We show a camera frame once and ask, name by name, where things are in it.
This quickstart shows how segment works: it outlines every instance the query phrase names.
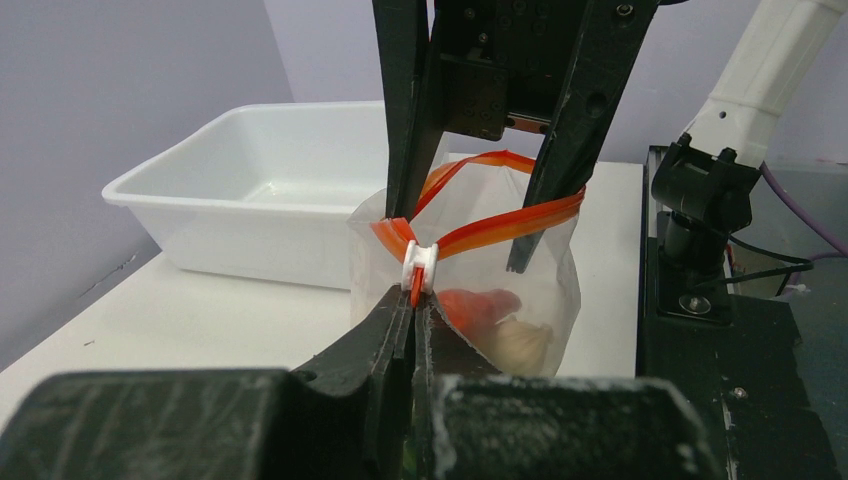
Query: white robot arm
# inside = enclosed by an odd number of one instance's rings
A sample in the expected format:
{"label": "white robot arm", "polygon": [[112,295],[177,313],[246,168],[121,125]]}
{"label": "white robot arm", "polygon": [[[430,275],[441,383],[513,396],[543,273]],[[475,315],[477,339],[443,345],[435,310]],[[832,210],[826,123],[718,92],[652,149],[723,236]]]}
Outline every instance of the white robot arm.
{"label": "white robot arm", "polygon": [[758,168],[777,120],[848,0],[762,0],[724,73],[686,129],[694,149],[736,151]]}

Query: black metal mount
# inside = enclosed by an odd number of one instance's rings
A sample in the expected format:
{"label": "black metal mount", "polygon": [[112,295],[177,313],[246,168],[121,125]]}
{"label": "black metal mount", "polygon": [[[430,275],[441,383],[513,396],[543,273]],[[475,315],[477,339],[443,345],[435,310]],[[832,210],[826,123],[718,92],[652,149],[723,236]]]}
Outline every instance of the black metal mount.
{"label": "black metal mount", "polygon": [[[666,163],[680,158],[673,149],[675,145],[653,176],[655,197],[660,188],[656,182],[677,173],[669,168],[688,169],[685,163]],[[651,149],[646,186],[651,184],[650,165],[662,158],[662,150]],[[708,160],[717,164],[719,171],[726,168],[719,161]],[[710,175],[703,168],[690,171],[693,173],[682,171],[681,175]],[[701,185],[722,184],[716,179],[702,180]],[[693,202],[707,205],[709,202],[699,200],[701,193],[703,190],[692,192]],[[703,419],[710,449],[726,464],[729,478],[841,478],[830,442],[818,415],[810,409],[797,373],[793,349],[801,338],[789,305],[730,295],[722,287],[697,292],[714,302],[711,310],[684,310],[688,305],[678,297],[691,291],[685,286],[691,285],[692,279],[685,268],[668,259],[663,244],[668,241],[663,235],[673,228],[668,226],[673,219],[669,213],[653,211],[652,203],[645,200],[637,376],[666,379],[680,389]],[[709,212],[709,207],[690,208],[681,203],[688,214],[711,218],[697,213]],[[649,228],[652,218],[657,220],[655,234]]]}
{"label": "black metal mount", "polygon": [[730,311],[723,261],[728,235],[751,223],[749,195],[759,170],[694,149],[684,133],[657,168],[651,195],[669,207],[659,213],[659,308],[668,315],[727,325]]}

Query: gray wall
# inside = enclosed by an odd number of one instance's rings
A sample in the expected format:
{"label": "gray wall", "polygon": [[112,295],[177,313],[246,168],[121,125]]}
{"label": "gray wall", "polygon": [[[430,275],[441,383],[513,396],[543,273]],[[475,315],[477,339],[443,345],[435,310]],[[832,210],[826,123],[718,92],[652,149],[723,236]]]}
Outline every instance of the gray wall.
{"label": "gray wall", "polygon": [[[265,0],[298,102],[378,99],[380,66],[371,0]],[[676,140],[703,105],[759,0],[690,0],[661,8],[648,32],[601,154],[641,162],[650,144]],[[770,156],[845,159],[848,20],[843,19],[790,104]],[[507,131],[500,145],[452,138],[455,151],[535,154],[539,136]]]}
{"label": "gray wall", "polygon": [[0,369],[155,248],[104,185],[230,108],[290,100],[262,0],[0,0]]}

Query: food item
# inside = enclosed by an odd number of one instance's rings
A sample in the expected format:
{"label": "food item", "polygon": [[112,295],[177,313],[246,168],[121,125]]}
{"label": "food item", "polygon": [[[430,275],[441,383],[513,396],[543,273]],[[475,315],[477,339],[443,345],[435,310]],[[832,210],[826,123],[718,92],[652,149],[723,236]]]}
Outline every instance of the food item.
{"label": "food item", "polygon": [[475,343],[478,349],[505,373],[538,375],[553,339],[549,325],[536,326],[510,315]]}
{"label": "food item", "polygon": [[457,288],[440,292],[438,298],[448,321],[472,342],[521,308],[518,295],[502,289],[474,293]]}

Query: plastic tub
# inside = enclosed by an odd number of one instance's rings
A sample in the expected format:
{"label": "plastic tub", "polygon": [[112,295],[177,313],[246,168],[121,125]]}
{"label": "plastic tub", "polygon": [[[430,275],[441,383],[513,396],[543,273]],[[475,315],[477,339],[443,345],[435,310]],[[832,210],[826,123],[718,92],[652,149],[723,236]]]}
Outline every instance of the plastic tub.
{"label": "plastic tub", "polygon": [[103,198],[129,207],[179,268],[348,288],[345,220],[385,188],[387,168],[382,102],[247,106]]}

